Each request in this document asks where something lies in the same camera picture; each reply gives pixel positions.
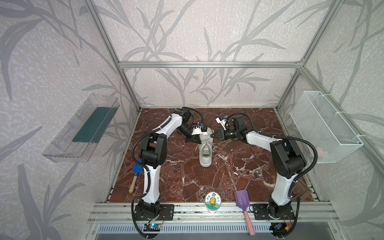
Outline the white sneaker shoe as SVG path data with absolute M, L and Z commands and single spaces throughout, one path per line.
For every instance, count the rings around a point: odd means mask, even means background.
M 213 138 L 211 135 L 214 131 L 207 128 L 207 134 L 200 134 L 201 144 L 199 144 L 199 161 L 202 167 L 209 167 L 212 164 L 212 157 L 214 152 Z

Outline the white shoelace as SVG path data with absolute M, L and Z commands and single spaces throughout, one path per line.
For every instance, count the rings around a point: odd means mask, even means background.
M 211 136 L 200 136 L 201 144 L 199 146 L 201 153 L 203 156 L 210 156 L 215 151 L 215 146 L 213 143 L 213 138 Z

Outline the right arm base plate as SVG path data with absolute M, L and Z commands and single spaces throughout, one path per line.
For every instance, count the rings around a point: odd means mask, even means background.
M 285 206 L 274 207 L 268 203 L 250 205 L 251 213 L 254 214 L 256 220 L 295 220 L 296 215 L 290 203 Z

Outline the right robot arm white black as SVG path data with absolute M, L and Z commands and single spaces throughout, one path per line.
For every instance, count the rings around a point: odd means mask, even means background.
M 271 152 L 277 178 L 269 199 L 269 212 L 280 213 L 290 206 L 295 183 L 316 165 L 318 151 L 312 143 L 301 138 L 273 136 L 256 131 L 255 127 L 248 129 L 244 117 L 247 115 L 242 113 L 217 117 L 216 122 L 222 126 L 217 139 L 236 139 Z M 309 167 L 298 142 L 306 144 L 313 151 L 314 159 Z

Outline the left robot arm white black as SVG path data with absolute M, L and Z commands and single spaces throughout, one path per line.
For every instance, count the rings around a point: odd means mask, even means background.
M 194 129 L 188 125 L 192 116 L 191 111 L 200 115 L 202 125 L 204 117 L 198 110 L 182 107 L 170 112 L 166 120 L 150 132 L 143 134 L 132 147 L 132 160 L 143 167 L 145 172 L 144 193 L 139 196 L 137 212 L 143 211 L 155 216 L 160 213 L 160 172 L 167 157 L 167 139 L 172 133 L 179 131 L 186 137 L 186 143 L 202 143 L 199 134 L 194 135 Z

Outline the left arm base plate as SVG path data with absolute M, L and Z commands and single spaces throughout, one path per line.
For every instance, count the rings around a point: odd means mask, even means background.
M 137 221 L 172 221 L 174 219 L 175 205 L 160 204 L 158 210 L 151 212 L 142 207 L 135 207 L 134 214 Z

